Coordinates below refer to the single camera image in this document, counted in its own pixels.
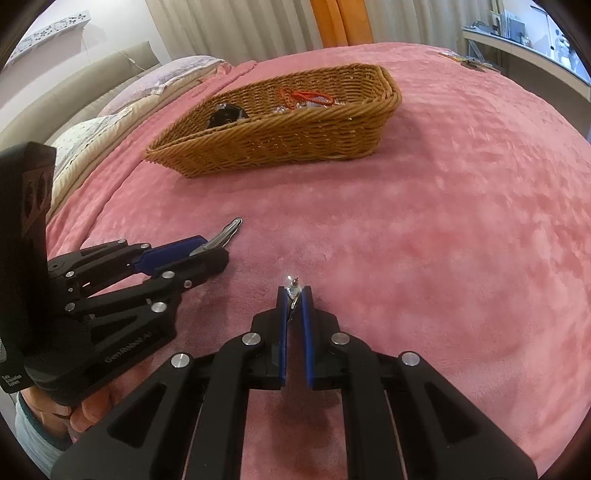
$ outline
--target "curtain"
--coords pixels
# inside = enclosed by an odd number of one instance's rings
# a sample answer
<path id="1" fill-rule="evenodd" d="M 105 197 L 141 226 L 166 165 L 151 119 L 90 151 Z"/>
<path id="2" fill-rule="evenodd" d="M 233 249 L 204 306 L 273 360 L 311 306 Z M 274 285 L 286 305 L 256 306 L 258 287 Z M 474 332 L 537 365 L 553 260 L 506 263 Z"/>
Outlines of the curtain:
<path id="1" fill-rule="evenodd" d="M 490 24 L 491 0 L 365 0 L 376 42 L 422 43 L 467 53 L 462 27 Z"/>
<path id="2" fill-rule="evenodd" d="M 236 65 L 322 48 L 310 0 L 146 0 L 173 59 Z"/>

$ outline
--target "pink blanket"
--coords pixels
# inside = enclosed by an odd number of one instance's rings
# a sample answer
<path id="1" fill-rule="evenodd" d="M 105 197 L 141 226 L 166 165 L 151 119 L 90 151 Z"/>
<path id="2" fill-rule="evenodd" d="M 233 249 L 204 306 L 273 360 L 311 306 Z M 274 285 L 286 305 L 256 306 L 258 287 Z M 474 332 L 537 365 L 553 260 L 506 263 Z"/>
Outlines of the pink blanket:
<path id="1" fill-rule="evenodd" d="M 194 180 L 141 162 L 163 128 L 224 88 L 352 62 L 386 67 L 404 97 L 368 158 Z M 144 122 L 53 219 L 48 250 L 156 246 L 241 216 L 227 270 L 184 295 L 177 339 L 117 380 L 118 398 L 173 352 L 203 355 L 247 331 L 292 273 L 374 350 L 420 352 L 542 473 L 590 406 L 590 158 L 543 100 L 435 48 L 313 51 L 240 65 Z M 289 375 L 284 391 L 251 396 L 242 477 L 345 478 L 338 397 Z"/>

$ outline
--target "pillow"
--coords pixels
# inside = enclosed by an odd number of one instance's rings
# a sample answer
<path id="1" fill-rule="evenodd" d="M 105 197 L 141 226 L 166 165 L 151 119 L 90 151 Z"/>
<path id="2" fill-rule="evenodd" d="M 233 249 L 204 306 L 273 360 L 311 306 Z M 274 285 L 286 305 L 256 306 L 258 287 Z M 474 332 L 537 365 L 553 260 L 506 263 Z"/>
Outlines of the pillow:
<path id="1" fill-rule="evenodd" d="M 56 152 L 56 169 L 53 174 L 57 178 L 60 173 L 103 131 L 114 125 L 118 120 L 131 112 L 128 106 L 115 115 L 99 116 L 81 122 L 63 132 L 52 144 Z"/>
<path id="2" fill-rule="evenodd" d="M 178 87 L 181 80 L 182 84 L 186 85 L 187 81 L 201 78 L 221 62 L 223 60 L 206 55 L 173 60 L 129 85 L 111 100 L 99 115 L 112 115 L 143 97 L 160 95 L 166 89 Z"/>
<path id="3" fill-rule="evenodd" d="M 147 96 L 119 113 L 77 124 L 53 142 L 57 149 L 56 170 L 47 220 L 94 168 L 158 108 L 160 100 L 158 95 Z"/>

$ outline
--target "beige headboard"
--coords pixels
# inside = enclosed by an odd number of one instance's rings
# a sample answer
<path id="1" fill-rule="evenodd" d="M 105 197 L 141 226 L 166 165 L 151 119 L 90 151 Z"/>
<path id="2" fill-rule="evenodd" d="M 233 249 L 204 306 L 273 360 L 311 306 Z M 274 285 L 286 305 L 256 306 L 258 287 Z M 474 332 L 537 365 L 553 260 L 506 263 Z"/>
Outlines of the beige headboard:
<path id="1" fill-rule="evenodd" d="M 88 65 L 19 113 L 0 132 L 0 150 L 26 141 L 45 143 L 87 105 L 157 64 L 146 41 Z"/>

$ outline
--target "human hand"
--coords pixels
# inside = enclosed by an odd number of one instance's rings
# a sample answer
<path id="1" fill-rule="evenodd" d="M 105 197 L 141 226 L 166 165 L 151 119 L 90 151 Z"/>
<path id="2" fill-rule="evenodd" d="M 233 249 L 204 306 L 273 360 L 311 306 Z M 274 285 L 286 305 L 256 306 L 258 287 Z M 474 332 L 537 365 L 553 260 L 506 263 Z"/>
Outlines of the human hand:
<path id="1" fill-rule="evenodd" d="M 93 393 L 76 408 L 57 404 L 38 387 L 26 388 L 21 395 L 39 423 L 58 438 L 68 435 L 68 421 L 72 429 L 81 433 L 96 424 L 112 407 L 108 386 Z"/>

